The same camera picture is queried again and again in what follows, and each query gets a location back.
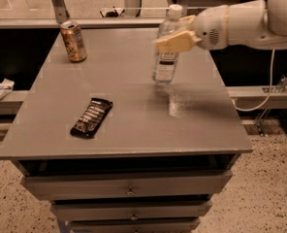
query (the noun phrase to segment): gray table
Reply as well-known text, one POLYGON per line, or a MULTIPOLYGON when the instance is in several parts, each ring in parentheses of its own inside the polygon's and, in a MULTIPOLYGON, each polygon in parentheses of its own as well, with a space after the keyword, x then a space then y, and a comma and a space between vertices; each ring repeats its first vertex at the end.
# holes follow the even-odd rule
POLYGON ((22 184, 51 201, 75 231, 151 232, 174 224, 188 232, 231 178, 239 155, 252 151, 209 52, 182 53, 173 83, 156 85, 155 28, 82 34, 88 57, 81 63, 68 61, 57 38, 0 159, 13 161, 25 176, 22 184), (95 139, 75 138, 70 129, 91 97, 111 100, 113 108, 95 139), (179 210, 167 215, 171 203, 179 210), (184 213, 187 205, 197 213, 184 213), (100 208, 115 213, 98 216, 100 208), (166 209, 152 213, 155 208, 166 209))

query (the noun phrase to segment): table top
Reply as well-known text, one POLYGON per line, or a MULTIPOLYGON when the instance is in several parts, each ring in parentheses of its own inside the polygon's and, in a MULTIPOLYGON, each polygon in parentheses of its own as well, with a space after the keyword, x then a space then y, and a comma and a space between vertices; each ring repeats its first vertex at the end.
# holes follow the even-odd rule
POLYGON ((252 151, 209 51, 179 56, 169 85, 153 82, 155 28, 84 29, 87 58, 58 36, 22 104, 0 159, 66 159, 252 151), (70 134, 90 98, 113 102, 94 139, 70 134))

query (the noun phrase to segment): drawer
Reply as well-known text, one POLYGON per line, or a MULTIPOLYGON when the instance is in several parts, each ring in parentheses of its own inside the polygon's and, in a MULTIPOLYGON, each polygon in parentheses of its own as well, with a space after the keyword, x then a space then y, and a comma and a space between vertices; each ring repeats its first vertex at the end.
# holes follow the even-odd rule
POLYGON ((147 156, 95 159, 20 160, 29 176, 95 175, 106 173, 225 170, 229 154, 147 156))
POLYGON ((152 232, 185 232, 189 233, 200 223, 198 218, 174 218, 139 221, 97 221, 71 222, 75 233, 152 233, 152 232))
POLYGON ((143 218, 174 218, 204 216, 211 207, 210 201, 191 199, 153 198, 153 200, 119 200, 115 203, 87 203, 52 205, 51 211, 63 221, 86 220, 139 220, 143 218))
POLYGON ((175 196, 220 192, 228 171, 180 171, 85 176, 24 177, 21 184, 40 200, 175 196))

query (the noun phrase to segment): drawer handle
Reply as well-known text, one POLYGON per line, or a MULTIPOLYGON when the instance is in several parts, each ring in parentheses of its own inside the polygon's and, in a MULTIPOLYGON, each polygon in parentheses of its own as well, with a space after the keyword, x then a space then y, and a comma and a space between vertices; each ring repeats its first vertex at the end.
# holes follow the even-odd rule
POLYGON ((131 216, 131 218, 130 218, 132 221, 136 221, 136 220, 138 220, 138 218, 136 217, 136 215, 135 214, 133 214, 132 216, 131 216))
POLYGON ((135 191, 134 191, 133 188, 130 186, 130 187, 128 187, 128 191, 126 191, 125 194, 126 194, 127 196, 134 196, 134 195, 135 195, 135 191))

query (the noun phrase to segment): cable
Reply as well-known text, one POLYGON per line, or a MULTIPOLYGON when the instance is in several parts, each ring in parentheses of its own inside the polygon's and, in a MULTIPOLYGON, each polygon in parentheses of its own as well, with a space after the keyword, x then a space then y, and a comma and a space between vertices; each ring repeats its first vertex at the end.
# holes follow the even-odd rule
POLYGON ((250 109, 242 109, 242 108, 239 108, 236 106, 236 104, 234 104, 234 107, 235 109, 237 109, 238 111, 241 111, 241 112, 252 112, 252 111, 255 111, 255 110, 258 110, 260 109, 262 106, 264 106, 269 98, 271 97, 271 87, 272 87, 272 68, 273 68, 273 61, 274 61, 274 57, 275 57, 275 50, 273 50, 271 52, 271 67, 270 67, 270 87, 269 87, 269 93, 268 93, 268 96, 267 98, 258 106, 254 107, 254 108, 250 108, 250 109))

